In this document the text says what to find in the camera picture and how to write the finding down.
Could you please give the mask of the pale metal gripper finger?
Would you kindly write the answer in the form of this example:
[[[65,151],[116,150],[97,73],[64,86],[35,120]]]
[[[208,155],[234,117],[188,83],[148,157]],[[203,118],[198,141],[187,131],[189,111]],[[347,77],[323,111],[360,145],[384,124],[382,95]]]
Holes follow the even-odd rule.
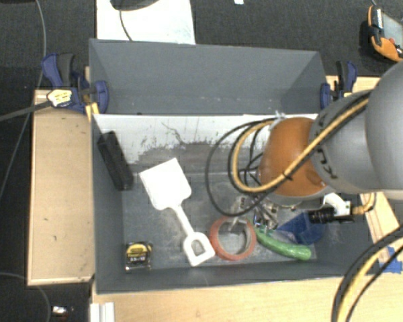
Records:
[[[228,220],[228,230],[229,231],[233,231],[235,230],[237,227],[243,227],[245,229],[250,229],[252,227],[251,222],[243,216],[240,217],[231,217]]]
[[[257,204],[257,199],[250,196],[239,196],[235,200],[235,213],[244,215],[254,208]]]

